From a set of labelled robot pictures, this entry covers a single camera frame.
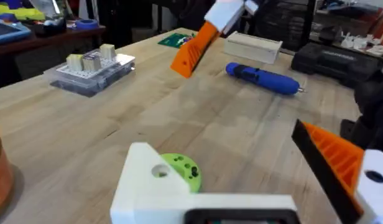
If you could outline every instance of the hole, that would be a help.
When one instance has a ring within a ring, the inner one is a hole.
[[[163,164],[159,164],[153,167],[152,169],[152,174],[154,177],[161,178],[161,177],[166,177],[169,174],[169,167]]]
[[[366,173],[366,177],[368,177],[368,179],[374,181],[374,182],[377,182],[379,184],[383,184],[383,175],[376,172],[376,171],[373,171],[373,170],[366,170],[364,171],[364,173]]]

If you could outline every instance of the blue tape roll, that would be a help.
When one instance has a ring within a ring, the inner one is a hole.
[[[0,15],[0,19],[2,19],[3,21],[18,22],[15,14],[12,13],[2,13]]]
[[[75,21],[77,29],[96,29],[99,27],[98,21],[94,19],[80,19]]]

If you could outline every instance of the clear plastic container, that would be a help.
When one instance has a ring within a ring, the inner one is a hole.
[[[97,49],[85,55],[100,56],[100,52]],[[67,63],[63,63],[44,74],[53,75],[55,81],[51,83],[52,86],[91,97],[135,69],[133,56],[117,54],[114,60],[100,59],[102,68],[97,72],[73,72]]]

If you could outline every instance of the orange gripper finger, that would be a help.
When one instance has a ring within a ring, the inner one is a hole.
[[[197,36],[180,47],[171,69],[190,78],[205,50],[219,35],[214,25],[205,22]]]

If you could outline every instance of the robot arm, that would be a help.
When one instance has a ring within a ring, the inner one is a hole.
[[[206,22],[197,36],[180,48],[171,68],[189,78],[210,44],[220,34],[226,34],[244,10],[254,15],[258,8],[253,0],[217,0],[205,15]]]

